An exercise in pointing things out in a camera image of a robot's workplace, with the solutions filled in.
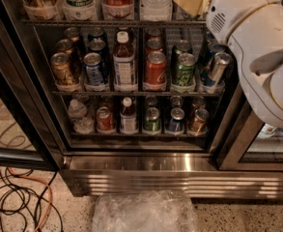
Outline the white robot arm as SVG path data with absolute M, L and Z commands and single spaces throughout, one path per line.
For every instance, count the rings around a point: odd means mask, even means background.
M 255 114 L 283 128 L 282 0 L 173 0 L 191 16 L 203 15 L 238 63 L 241 88 Z

